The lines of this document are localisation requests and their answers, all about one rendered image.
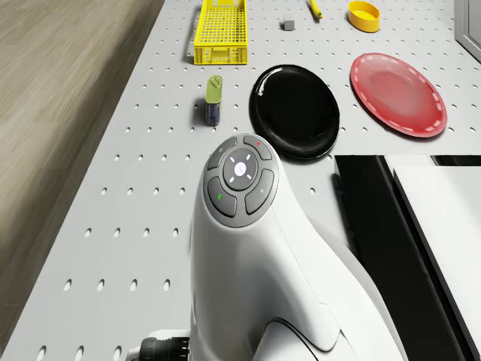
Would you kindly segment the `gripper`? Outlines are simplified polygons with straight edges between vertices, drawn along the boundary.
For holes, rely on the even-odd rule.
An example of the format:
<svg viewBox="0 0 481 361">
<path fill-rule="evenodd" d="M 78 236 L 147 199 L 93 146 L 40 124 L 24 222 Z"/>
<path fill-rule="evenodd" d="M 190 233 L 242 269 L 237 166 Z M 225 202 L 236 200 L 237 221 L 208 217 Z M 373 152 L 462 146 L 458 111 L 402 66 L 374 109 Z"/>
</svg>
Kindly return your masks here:
<svg viewBox="0 0 481 361">
<path fill-rule="evenodd" d="M 132 348 L 126 361 L 190 361 L 188 329 L 161 329 L 151 332 L 141 345 Z"/>
</svg>

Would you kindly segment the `flat-sided can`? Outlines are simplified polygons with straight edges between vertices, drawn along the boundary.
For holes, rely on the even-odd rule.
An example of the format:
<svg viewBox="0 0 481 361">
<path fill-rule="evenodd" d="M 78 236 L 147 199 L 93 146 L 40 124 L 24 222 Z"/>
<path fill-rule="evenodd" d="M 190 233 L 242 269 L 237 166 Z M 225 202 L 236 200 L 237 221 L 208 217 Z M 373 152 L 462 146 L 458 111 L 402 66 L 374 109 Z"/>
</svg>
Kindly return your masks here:
<svg viewBox="0 0 481 361">
<path fill-rule="evenodd" d="M 205 96 L 206 123 L 218 126 L 222 99 L 222 77 L 214 75 L 208 78 Z"/>
</svg>

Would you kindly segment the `yellow bowl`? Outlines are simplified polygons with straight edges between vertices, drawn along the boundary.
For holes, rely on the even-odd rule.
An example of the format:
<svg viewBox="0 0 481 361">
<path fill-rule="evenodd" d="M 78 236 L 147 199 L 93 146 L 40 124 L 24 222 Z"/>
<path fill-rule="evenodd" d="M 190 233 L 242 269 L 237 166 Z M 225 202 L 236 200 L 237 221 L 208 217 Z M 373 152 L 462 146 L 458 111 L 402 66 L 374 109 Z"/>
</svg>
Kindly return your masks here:
<svg viewBox="0 0 481 361">
<path fill-rule="evenodd" d="M 348 19 L 358 30 L 374 33 L 380 30 L 380 10 L 369 2 L 356 0 L 348 4 Z"/>
</svg>

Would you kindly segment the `black stove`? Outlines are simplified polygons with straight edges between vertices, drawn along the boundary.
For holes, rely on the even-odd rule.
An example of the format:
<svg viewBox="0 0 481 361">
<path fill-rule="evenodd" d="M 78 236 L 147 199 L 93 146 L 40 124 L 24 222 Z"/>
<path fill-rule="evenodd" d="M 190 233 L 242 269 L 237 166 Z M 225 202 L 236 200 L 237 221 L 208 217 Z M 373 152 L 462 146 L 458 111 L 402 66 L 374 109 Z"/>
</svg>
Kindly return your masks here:
<svg viewBox="0 0 481 361">
<path fill-rule="evenodd" d="M 334 161 L 358 257 L 387 305 L 409 361 L 481 361 L 481 349 L 384 156 Z"/>
</svg>

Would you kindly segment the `yellow basket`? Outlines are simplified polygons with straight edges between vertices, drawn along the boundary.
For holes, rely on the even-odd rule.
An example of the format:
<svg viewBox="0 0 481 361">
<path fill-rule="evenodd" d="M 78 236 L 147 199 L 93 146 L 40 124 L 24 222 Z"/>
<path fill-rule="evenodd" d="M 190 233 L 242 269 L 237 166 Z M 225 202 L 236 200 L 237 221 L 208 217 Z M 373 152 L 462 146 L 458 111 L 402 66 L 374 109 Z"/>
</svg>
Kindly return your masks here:
<svg viewBox="0 0 481 361">
<path fill-rule="evenodd" d="M 246 0 L 203 0 L 194 40 L 196 65 L 248 63 Z"/>
</svg>

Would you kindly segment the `red plate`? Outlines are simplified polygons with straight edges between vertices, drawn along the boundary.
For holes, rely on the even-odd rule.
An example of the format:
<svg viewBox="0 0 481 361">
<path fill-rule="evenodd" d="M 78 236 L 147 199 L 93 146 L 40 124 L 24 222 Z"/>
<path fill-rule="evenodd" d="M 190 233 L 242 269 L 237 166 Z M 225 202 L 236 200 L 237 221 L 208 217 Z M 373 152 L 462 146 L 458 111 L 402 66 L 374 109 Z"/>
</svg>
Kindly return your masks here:
<svg viewBox="0 0 481 361">
<path fill-rule="evenodd" d="M 439 135 L 447 112 L 435 87 L 414 67 L 383 53 L 365 53 L 351 66 L 352 87 L 362 104 L 390 128 L 417 138 Z"/>
</svg>

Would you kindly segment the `white cabinet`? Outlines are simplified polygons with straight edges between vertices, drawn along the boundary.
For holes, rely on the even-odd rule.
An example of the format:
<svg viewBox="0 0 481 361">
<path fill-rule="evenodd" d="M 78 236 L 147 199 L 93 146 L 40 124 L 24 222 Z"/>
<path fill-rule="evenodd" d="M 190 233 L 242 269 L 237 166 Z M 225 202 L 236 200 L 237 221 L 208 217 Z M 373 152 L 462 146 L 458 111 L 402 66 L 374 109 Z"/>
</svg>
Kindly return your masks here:
<svg viewBox="0 0 481 361">
<path fill-rule="evenodd" d="M 455 39 L 481 64 L 481 0 L 454 0 Z"/>
</svg>

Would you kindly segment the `black plate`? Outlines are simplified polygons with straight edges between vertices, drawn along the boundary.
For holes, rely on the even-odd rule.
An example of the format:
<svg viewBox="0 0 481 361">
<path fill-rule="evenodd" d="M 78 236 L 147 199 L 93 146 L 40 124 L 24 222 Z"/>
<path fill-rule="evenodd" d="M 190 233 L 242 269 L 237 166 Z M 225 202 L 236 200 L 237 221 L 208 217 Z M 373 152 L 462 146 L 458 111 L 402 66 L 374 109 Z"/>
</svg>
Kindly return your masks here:
<svg viewBox="0 0 481 361">
<path fill-rule="evenodd" d="M 256 134 L 292 159 L 315 159 L 334 146 L 340 111 L 329 87 L 299 65 L 264 71 L 250 94 L 250 120 Z"/>
</svg>

